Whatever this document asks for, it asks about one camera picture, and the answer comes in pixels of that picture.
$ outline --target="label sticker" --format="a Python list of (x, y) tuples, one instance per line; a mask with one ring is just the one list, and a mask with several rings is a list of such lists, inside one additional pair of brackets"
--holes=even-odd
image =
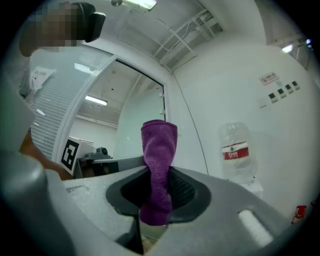
[(294, 87), (295, 90), (299, 90), (300, 89), (300, 86), (297, 84), (296, 81), (293, 81), (292, 84), (293, 84), (293, 87)]
[(290, 87), (289, 84), (287, 84), (287, 85), (285, 86), (285, 88), (288, 90), (288, 93), (289, 93), (289, 94), (291, 94), (291, 93), (294, 92), (294, 90)]
[(270, 72), (268, 74), (265, 74), (261, 77), (259, 77), (260, 82), (266, 86), (274, 81), (277, 81), (279, 79), (279, 77), (276, 75), (275, 72)]
[(248, 143), (246, 141), (224, 146), (222, 148), (224, 160), (233, 160), (249, 156)]
[(269, 94), (269, 98), (270, 98), (272, 103), (275, 103), (275, 102), (278, 101), (278, 98), (276, 97), (276, 95), (274, 93), (270, 93)]
[(283, 99), (284, 97), (286, 97), (287, 95), (285, 94), (283, 89), (279, 89), (278, 93), (280, 94), (280, 98)]
[(48, 69), (41, 66), (36, 66), (35, 69), (31, 72), (31, 80), (34, 84), (36, 90), (43, 87), (44, 82), (54, 73), (55, 69)]

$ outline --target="door frame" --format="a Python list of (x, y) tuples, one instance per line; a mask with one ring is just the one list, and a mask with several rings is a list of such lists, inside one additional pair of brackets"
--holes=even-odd
[(108, 69), (108, 67), (115, 61), (136, 70), (137, 72), (141, 73), (142, 75), (148, 77), (149, 79), (153, 80), (154, 82), (156, 82), (157, 84), (162, 86), (164, 120), (167, 122), (170, 122), (170, 120), (171, 120), (170, 112), (168, 111), (168, 109), (170, 109), (169, 108), (169, 101), (168, 101), (168, 97), (166, 97), (168, 95), (168, 87), (164, 81), (159, 79), (159, 77), (155, 77), (152, 73), (150, 73), (146, 69), (138, 67), (134, 63), (125, 60), (121, 56), (118, 56), (118, 55), (112, 54), (110, 52), (107, 52), (107, 51), (104, 51), (104, 50), (101, 50), (101, 49), (98, 49), (98, 48), (95, 48), (92, 46), (88, 46), (88, 45), (82, 44), (79, 47), (84, 47), (84, 48), (88, 48), (88, 49), (91, 49), (94, 51), (102, 52), (106, 55), (110, 55), (111, 59), (92, 77), (92, 79), (89, 81), (89, 83), (83, 84), (81, 89), (77, 92), (74, 99), (72, 100), (67, 111), (65, 112), (65, 115), (61, 121), (62, 125), (59, 127), (58, 132), (56, 134), (56, 139), (54, 142), (52, 157), (51, 157), (51, 160), (58, 163), (58, 164), (60, 163), (60, 160), (61, 160), (61, 157), (63, 154), (63, 150), (66, 146), (66, 141), (67, 141), (67, 138), (69, 137), (72, 124), (74, 123), (74, 121), (76, 119), (76, 115), (79, 112), (79, 109), (80, 109), (82, 103), (84, 102), (87, 94), (89, 93), (91, 88), (94, 86), (96, 81), (100, 78), (102, 73), (104, 73)]

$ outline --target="gray machine surface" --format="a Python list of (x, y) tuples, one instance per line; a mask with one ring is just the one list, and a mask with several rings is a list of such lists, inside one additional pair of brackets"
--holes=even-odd
[[(114, 182), (145, 166), (62, 182), (57, 173), (44, 172), (31, 157), (3, 154), (1, 162), (1, 194), (47, 254), (137, 255), (115, 242), (129, 232), (134, 218), (118, 214), (108, 203), (106, 191)], [(274, 239), (288, 227), (276, 210), (241, 186), (176, 169), (203, 183), (211, 193), (211, 201), (194, 221), (170, 224), (148, 255), (264, 254), (273, 242), (265, 248), (255, 243), (238, 218), (238, 213), (246, 209), (254, 213)]]

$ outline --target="person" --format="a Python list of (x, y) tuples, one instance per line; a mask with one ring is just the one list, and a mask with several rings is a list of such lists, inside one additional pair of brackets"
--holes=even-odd
[[(95, 11), (88, 3), (54, 3), (42, 6), (22, 26), (7, 53), (2, 73), (19, 94), (32, 103), (32, 85), (28, 79), (32, 53), (39, 48), (76, 46), (85, 36), (83, 20)], [(61, 180), (73, 177), (59, 164), (49, 160), (33, 143), (31, 129), (27, 132), (20, 153), (37, 159), (44, 169), (56, 171)]]

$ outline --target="red sticker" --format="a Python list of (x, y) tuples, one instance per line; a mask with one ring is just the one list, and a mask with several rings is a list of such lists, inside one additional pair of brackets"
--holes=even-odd
[(239, 159), (249, 156), (248, 143), (246, 141), (224, 146), (222, 148), (224, 160)]

